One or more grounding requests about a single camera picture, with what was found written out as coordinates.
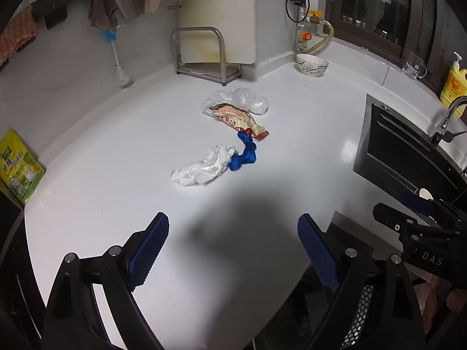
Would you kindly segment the red white snack wrapper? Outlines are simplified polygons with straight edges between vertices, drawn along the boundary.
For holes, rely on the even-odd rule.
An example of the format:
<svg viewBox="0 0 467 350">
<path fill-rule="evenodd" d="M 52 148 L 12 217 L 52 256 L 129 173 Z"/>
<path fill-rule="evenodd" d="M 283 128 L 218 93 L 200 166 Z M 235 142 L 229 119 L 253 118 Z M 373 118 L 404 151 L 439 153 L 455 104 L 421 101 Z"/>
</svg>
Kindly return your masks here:
<svg viewBox="0 0 467 350">
<path fill-rule="evenodd" d="M 257 124 L 255 119 L 247 112 L 230 104 L 211 106 L 208 111 L 218 120 L 236 131 L 245 131 L 257 140 L 264 139 L 269 132 Z"/>
</svg>

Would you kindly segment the hanging peeler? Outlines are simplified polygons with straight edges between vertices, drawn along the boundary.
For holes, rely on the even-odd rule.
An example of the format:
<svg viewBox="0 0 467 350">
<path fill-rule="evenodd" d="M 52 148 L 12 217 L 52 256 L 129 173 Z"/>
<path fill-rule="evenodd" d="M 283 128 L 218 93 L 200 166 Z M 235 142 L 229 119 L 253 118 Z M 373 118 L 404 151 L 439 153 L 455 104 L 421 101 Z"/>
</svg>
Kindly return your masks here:
<svg viewBox="0 0 467 350">
<path fill-rule="evenodd" d="M 181 0 L 169 0 L 167 10 L 178 10 L 182 7 Z"/>
</svg>

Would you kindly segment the clear plastic bag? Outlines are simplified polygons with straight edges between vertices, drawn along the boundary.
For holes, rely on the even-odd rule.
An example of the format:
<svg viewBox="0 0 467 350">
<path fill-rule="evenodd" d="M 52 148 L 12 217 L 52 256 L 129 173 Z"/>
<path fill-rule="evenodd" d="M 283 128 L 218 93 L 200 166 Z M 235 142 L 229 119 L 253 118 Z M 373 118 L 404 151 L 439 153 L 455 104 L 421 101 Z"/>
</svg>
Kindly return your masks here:
<svg viewBox="0 0 467 350">
<path fill-rule="evenodd" d="M 218 90 L 212 93 L 202 102 L 201 111 L 205 115 L 213 117 L 210 109 L 222 104 L 234 106 L 256 116 L 263 116 L 269 110 L 269 100 L 266 97 L 259 97 L 248 88 L 237 88 L 232 91 Z"/>
</svg>

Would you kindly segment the white cutting board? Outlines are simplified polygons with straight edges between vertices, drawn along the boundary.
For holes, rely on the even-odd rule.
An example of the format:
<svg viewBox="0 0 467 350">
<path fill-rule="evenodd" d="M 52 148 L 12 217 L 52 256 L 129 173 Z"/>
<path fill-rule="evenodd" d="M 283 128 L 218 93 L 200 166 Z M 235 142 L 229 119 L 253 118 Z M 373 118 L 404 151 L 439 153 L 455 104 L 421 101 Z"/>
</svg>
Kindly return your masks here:
<svg viewBox="0 0 467 350">
<path fill-rule="evenodd" d="M 228 63 L 257 59 L 256 0 L 181 0 L 181 28 L 214 27 L 221 32 Z"/>
</svg>

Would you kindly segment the black mesh trash bin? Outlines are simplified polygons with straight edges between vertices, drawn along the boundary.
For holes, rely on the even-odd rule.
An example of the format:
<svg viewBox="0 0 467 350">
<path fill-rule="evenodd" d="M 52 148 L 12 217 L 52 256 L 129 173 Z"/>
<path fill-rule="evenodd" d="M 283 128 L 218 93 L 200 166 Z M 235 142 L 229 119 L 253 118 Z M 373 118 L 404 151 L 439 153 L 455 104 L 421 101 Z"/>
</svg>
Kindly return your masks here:
<svg viewBox="0 0 467 350">
<path fill-rule="evenodd" d="M 309 267 L 252 349 L 421 349 L 424 325 L 404 262 L 351 265 L 336 291 Z"/>
</svg>

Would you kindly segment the black kitchen sink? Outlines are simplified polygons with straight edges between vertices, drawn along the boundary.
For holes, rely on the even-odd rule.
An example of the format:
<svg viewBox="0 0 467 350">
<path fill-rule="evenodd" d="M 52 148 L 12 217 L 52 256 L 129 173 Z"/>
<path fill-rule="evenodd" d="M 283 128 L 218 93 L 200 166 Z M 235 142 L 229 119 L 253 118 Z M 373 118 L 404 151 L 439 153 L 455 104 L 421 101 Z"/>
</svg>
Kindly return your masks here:
<svg viewBox="0 0 467 350">
<path fill-rule="evenodd" d="M 425 188 L 466 210 L 466 177 L 460 167 L 432 147 L 421 129 L 370 95 L 353 171 L 397 200 L 404 192 Z"/>
</svg>

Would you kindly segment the blue wrapper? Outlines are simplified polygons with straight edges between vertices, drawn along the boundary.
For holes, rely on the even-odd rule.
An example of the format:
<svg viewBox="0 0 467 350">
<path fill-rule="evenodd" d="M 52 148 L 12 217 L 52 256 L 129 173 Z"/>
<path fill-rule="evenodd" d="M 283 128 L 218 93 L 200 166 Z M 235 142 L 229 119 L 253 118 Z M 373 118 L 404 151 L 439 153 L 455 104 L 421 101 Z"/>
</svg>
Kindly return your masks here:
<svg viewBox="0 0 467 350">
<path fill-rule="evenodd" d="M 242 153 L 235 153 L 228 164 L 231 171 L 237 171 L 242 165 L 251 165 L 257 161 L 257 145 L 254 143 L 252 136 L 245 130 L 238 131 L 238 137 L 244 144 L 245 148 Z"/>
</svg>

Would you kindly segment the white tissue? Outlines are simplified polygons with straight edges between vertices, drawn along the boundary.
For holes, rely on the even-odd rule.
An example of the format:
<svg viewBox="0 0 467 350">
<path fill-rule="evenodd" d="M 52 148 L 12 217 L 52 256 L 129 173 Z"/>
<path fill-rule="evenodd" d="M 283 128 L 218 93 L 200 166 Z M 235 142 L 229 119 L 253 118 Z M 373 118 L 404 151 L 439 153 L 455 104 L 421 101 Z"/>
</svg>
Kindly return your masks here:
<svg viewBox="0 0 467 350">
<path fill-rule="evenodd" d="M 181 186 L 210 183 L 227 170 L 235 153 L 235 146 L 216 145 L 202 160 L 174 170 L 171 180 Z"/>
</svg>

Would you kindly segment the white bottle brush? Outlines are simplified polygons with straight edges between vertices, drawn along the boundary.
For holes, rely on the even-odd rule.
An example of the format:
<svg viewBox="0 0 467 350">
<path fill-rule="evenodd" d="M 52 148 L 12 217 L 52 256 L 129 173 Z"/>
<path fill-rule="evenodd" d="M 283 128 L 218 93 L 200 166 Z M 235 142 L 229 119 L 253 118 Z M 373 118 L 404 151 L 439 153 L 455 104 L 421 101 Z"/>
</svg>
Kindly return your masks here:
<svg viewBox="0 0 467 350">
<path fill-rule="evenodd" d="M 116 40 L 117 40 L 116 30 L 105 30 L 104 35 L 105 35 L 105 39 L 107 40 L 107 42 L 110 43 L 111 45 L 111 50 L 112 50 L 113 57 L 116 63 L 115 75 L 116 75 L 117 85 L 121 89 L 125 89 L 133 84 L 133 80 L 131 79 L 129 73 L 126 71 L 124 66 L 119 61 L 119 56 L 116 50 Z"/>
</svg>

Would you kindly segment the chrome sink faucet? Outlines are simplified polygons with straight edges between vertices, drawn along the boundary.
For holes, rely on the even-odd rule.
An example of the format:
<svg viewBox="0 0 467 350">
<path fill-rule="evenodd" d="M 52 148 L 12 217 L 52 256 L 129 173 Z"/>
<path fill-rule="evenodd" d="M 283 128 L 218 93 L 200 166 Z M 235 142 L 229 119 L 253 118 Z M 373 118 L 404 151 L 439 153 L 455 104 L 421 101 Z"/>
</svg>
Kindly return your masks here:
<svg viewBox="0 0 467 350">
<path fill-rule="evenodd" d="M 453 102 L 449 105 L 446 114 L 442 118 L 440 124 L 438 124 L 438 126 L 435 128 L 435 132 L 430 138 L 430 143 L 433 148 L 436 148 L 441 141 L 444 141 L 445 143 L 451 143 L 455 137 L 466 133 L 465 130 L 452 133 L 447 129 L 447 127 L 449 126 L 449 122 L 454 117 L 454 113 L 457 110 L 457 108 L 466 105 L 466 102 L 467 96 L 461 96 L 455 98 Z"/>
</svg>

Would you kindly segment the dark brown hanging rag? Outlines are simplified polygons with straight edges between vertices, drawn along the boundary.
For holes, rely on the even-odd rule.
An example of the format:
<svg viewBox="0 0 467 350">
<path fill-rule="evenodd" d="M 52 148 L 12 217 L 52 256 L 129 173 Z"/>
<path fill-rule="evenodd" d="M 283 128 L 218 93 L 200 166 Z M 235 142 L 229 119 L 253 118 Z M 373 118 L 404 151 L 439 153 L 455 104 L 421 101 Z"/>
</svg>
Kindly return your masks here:
<svg viewBox="0 0 467 350">
<path fill-rule="evenodd" d="M 113 30 L 117 27 L 116 0 L 89 0 L 88 19 L 92 27 Z"/>
</svg>

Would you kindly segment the white patterned ceramic bowl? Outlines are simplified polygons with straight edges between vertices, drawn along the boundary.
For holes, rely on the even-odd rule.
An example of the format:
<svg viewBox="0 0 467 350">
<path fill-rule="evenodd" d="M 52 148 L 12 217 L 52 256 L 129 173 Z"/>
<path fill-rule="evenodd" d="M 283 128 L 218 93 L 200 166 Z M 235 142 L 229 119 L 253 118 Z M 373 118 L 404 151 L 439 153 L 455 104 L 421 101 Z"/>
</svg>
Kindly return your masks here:
<svg viewBox="0 0 467 350">
<path fill-rule="evenodd" d="M 328 69 L 329 62 L 315 55 L 296 54 L 295 64 L 302 74 L 321 78 Z"/>
</svg>

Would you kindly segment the orange wavy dish cloth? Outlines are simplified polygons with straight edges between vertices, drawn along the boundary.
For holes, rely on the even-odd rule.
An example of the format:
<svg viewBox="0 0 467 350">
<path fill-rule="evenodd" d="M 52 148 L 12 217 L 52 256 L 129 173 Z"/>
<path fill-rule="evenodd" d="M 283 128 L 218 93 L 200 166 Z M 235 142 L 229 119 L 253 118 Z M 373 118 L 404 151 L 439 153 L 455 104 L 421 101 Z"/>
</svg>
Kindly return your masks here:
<svg viewBox="0 0 467 350">
<path fill-rule="evenodd" d="M 37 32 L 37 24 L 32 15 L 32 5 L 29 5 L 9 21 L 1 34 L 1 64 L 8 61 L 10 56 L 26 42 L 35 38 Z"/>
</svg>

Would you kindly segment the green yellow detergent pouch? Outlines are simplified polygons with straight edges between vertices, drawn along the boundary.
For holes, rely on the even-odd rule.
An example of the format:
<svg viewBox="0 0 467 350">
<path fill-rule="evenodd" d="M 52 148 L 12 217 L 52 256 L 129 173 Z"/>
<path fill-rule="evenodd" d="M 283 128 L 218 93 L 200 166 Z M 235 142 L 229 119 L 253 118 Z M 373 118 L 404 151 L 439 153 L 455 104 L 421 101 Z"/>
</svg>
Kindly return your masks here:
<svg viewBox="0 0 467 350">
<path fill-rule="evenodd" d="M 11 129 L 1 140 L 0 156 L 1 180 L 25 205 L 44 177 L 45 170 Z"/>
</svg>

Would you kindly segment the clear glass mug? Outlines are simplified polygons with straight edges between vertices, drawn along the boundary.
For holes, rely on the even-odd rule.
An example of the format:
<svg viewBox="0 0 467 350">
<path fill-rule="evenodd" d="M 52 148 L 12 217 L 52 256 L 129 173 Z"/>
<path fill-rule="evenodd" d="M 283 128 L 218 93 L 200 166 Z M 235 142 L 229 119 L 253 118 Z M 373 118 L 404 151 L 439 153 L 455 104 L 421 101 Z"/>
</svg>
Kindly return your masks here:
<svg viewBox="0 0 467 350">
<path fill-rule="evenodd" d="M 423 79 L 427 75 L 427 67 L 423 59 L 415 53 L 408 51 L 405 55 L 405 64 L 402 72 L 413 80 Z"/>
</svg>

